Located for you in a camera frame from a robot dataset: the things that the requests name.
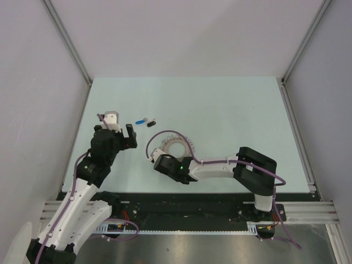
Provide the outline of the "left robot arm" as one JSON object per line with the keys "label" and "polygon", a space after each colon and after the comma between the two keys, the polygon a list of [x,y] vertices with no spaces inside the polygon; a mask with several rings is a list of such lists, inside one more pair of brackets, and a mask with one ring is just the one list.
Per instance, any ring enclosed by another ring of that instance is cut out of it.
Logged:
{"label": "left robot arm", "polygon": [[73,183],[45,229],[32,239],[26,257],[30,263],[74,263],[92,232],[105,220],[117,219],[122,212],[118,195],[103,191],[88,211],[83,210],[111,172],[120,151],[137,147],[132,124],[128,137],[117,125],[94,127],[90,148],[74,164]]}

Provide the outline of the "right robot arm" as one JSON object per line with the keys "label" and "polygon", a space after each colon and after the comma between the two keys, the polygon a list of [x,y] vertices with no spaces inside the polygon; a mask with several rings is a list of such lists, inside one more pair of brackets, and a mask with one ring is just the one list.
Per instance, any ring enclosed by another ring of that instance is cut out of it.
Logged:
{"label": "right robot arm", "polygon": [[193,157],[178,160],[155,149],[148,158],[153,169],[176,182],[189,184],[211,178],[233,178],[254,194],[254,215],[261,221],[273,215],[274,174],[277,162],[249,147],[225,159],[196,162]]}

